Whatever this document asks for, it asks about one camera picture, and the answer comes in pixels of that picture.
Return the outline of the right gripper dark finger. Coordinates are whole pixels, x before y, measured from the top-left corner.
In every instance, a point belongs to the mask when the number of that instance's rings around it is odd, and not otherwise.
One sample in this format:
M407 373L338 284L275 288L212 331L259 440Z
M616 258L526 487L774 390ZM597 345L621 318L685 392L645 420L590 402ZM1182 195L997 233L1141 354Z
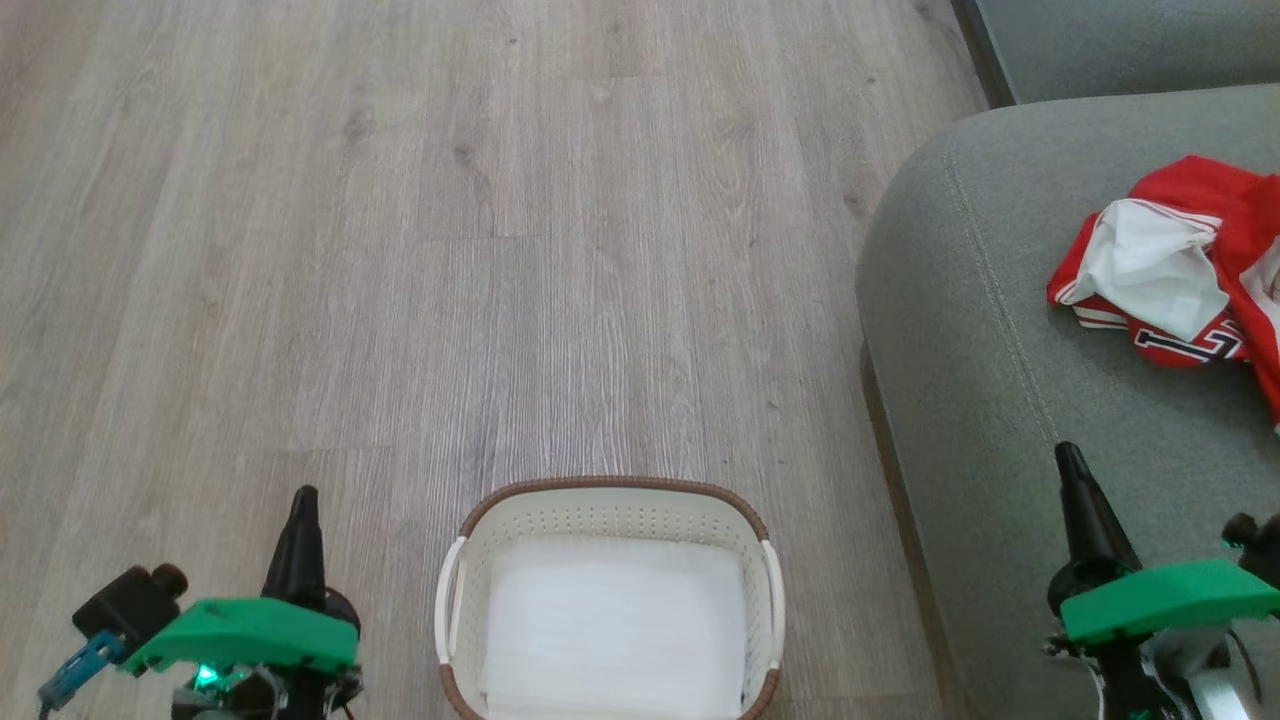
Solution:
M1053 455L1070 561L1101 562L1119 573L1142 570L1142 561L1082 450L1073 442L1059 442Z

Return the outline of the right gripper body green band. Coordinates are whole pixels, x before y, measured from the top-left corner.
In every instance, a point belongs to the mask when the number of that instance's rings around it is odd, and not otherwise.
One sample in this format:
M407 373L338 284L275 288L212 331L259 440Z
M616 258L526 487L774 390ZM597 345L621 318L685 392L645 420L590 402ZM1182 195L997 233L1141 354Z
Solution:
M1235 620L1279 610L1279 591L1225 559L1147 569L1064 600L1059 619L1078 646Z

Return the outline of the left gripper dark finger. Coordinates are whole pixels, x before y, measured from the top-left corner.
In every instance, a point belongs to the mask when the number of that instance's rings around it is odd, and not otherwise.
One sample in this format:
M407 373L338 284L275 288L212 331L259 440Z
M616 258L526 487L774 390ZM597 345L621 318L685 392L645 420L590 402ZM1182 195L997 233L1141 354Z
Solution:
M319 492L314 486L302 486L294 492L268 568L262 597L311 611L326 609Z

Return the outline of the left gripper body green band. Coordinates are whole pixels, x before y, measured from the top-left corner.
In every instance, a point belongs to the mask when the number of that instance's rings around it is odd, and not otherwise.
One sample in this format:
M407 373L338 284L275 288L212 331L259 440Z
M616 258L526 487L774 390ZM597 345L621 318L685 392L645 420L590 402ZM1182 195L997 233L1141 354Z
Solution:
M358 675L353 624L280 600L200 600L146 641L122 665L142 676L175 665L193 671L189 692L229 700L257 682L275 701L326 701Z

